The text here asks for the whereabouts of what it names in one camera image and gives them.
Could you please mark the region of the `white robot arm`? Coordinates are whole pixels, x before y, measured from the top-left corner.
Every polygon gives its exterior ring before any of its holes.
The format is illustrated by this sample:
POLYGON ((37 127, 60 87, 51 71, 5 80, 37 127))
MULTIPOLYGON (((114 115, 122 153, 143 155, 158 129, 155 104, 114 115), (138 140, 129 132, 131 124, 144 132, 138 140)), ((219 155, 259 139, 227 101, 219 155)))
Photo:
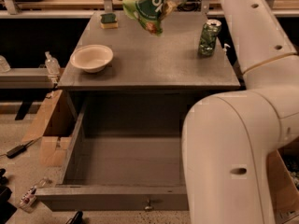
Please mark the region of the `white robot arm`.
POLYGON ((182 160, 192 224, 276 224, 270 153, 298 137, 298 55, 265 0, 220 0, 246 88, 188 112, 182 160))

